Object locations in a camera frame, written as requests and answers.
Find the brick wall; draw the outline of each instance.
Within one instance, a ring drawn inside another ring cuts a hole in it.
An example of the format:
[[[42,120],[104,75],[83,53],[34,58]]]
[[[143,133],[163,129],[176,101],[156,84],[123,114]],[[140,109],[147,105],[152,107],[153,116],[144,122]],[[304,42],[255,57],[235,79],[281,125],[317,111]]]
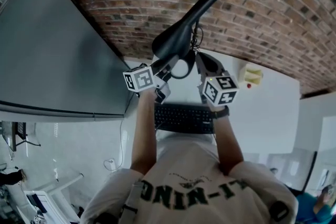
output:
[[[124,56],[151,58],[153,38],[197,0],[73,0]],[[297,78],[302,93],[336,89],[336,0],[219,0],[202,47]]]

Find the white t-shirt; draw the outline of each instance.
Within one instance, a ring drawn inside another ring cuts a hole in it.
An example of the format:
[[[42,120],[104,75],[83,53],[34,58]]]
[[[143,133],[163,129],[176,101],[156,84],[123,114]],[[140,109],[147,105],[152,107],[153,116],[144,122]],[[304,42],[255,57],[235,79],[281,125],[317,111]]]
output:
[[[135,223],[294,223],[298,203],[287,187],[263,165],[242,162],[229,176],[219,170],[217,148],[197,140],[166,142],[146,174],[114,172],[86,207],[81,224],[103,212],[119,216],[132,184],[144,182]],[[289,213],[281,222],[269,208],[282,201]]]

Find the black keyboard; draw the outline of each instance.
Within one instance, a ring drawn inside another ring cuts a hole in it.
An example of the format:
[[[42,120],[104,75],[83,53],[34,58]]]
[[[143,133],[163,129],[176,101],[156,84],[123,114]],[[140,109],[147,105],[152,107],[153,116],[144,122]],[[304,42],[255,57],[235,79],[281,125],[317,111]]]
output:
[[[211,111],[202,105],[156,103],[155,128],[178,133],[212,134]]]

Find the black wristwatch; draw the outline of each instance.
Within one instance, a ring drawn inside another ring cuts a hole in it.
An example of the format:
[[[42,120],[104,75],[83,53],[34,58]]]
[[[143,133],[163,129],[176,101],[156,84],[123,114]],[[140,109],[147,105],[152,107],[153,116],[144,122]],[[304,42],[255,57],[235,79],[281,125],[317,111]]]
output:
[[[226,116],[230,116],[229,107],[226,105],[223,110],[211,112],[213,119],[219,119]]]

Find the person in teal shirt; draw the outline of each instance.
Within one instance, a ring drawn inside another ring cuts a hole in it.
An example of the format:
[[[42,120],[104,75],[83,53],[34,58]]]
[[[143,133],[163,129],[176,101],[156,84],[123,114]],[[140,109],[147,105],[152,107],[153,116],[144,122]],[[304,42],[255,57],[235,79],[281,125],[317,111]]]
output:
[[[299,202],[299,210],[296,217],[296,223],[328,224],[332,218],[331,208],[327,202],[331,198],[333,187],[325,187],[319,197],[311,196],[308,193],[302,193],[296,196]]]

